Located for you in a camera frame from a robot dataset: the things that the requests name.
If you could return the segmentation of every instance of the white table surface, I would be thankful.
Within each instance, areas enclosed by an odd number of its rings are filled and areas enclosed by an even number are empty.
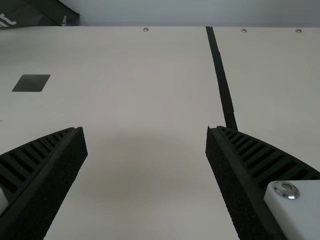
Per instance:
[[[5,30],[0,56],[0,154],[84,128],[89,155],[45,240],[238,239],[205,155],[225,121],[204,27]],[[23,74],[51,77],[11,92]]]
[[[214,28],[239,131],[320,171],[320,28]]]

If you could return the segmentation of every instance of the black strip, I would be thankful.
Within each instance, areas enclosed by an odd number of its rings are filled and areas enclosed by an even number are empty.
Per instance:
[[[218,49],[214,29],[211,26],[206,26],[205,29],[208,35],[208,40],[211,48],[216,78],[218,80],[225,125],[227,128],[238,130],[234,113],[234,106],[232,105],[224,65],[222,63],[221,55]]]

